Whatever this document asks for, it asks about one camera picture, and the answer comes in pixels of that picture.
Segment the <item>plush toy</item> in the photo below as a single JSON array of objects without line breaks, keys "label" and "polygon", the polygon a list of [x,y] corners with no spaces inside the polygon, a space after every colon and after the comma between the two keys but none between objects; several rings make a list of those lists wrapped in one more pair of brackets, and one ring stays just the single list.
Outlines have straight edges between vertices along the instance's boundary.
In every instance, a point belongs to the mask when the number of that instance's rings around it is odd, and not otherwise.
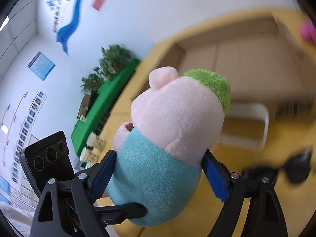
[{"label": "plush toy", "polygon": [[107,191],[116,205],[138,202],[147,209],[131,220],[139,226],[164,224],[184,210],[229,109],[225,77],[207,70],[184,75],[172,67],[152,71],[150,88],[132,103],[133,122],[123,123],[113,140],[118,154]]}]

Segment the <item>green hat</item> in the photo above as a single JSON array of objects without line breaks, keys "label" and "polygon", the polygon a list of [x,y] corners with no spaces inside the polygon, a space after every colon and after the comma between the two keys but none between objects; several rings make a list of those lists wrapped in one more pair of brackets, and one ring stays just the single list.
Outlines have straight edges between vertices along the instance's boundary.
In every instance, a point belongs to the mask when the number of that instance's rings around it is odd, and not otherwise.
[{"label": "green hat", "polygon": [[230,83],[226,77],[205,69],[191,69],[184,72],[184,76],[192,77],[202,85],[211,89],[223,105],[224,113],[227,114],[230,106]]}]

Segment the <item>paper cup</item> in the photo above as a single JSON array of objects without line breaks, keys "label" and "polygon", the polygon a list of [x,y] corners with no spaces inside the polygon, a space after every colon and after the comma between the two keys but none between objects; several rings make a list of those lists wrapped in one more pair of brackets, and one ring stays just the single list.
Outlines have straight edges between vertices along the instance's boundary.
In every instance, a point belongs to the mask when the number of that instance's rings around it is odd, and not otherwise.
[{"label": "paper cup", "polygon": [[82,121],[85,123],[87,121],[87,118],[85,116],[81,115],[79,121]]},{"label": "paper cup", "polygon": [[102,150],[104,146],[104,141],[100,139],[94,132],[91,132],[87,139],[87,146]]},{"label": "paper cup", "polygon": [[97,161],[97,155],[85,147],[81,152],[80,161],[94,164]]}]

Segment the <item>potted plant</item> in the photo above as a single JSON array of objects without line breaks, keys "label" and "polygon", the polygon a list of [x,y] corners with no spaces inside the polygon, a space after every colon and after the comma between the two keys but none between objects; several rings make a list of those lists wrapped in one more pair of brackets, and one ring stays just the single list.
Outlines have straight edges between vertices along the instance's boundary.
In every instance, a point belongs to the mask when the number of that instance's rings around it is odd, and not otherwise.
[{"label": "potted plant", "polygon": [[91,73],[88,75],[87,78],[83,77],[81,80],[83,81],[83,84],[81,85],[84,92],[86,91],[96,91],[103,83],[104,78],[99,73],[98,67],[93,69],[95,73]]},{"label": "potted plant", "polygon": [[109,45],[108,49],[102,47],[101,51],[100,67],[104,76],[110,80],[132,60],[132,52],[118,44]]}]

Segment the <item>metal screw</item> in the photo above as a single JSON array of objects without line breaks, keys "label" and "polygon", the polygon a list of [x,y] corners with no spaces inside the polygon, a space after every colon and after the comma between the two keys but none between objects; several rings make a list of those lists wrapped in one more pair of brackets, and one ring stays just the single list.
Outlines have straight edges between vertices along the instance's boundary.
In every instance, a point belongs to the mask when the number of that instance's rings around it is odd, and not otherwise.
[{"label": "metal screw", "polygon": [[55,178],[50,178],[50,179],[48,180],[48,184],[53,184],[53,183],[55,183],[55,182],[56,182]]},{"label": "metal screw", "polygon": [[269,180],[269,178],[267,178],[267,177],[263,177],[262,182],[264,182],[264,183],[269,183],[270,180]]},{"label": "metal screw", "polygon": [[237,173],[231,173],[231,174],[230,174],[230,177],[231,177],[232,179],[238,179],[238,178],[239,178],[239,174],[237,174]]},{"label": "metal screw", "polygon": [[79,179],[85,179],[86,177],[87,177],[86,173],[81,173],[81,174],[78,175]]}]

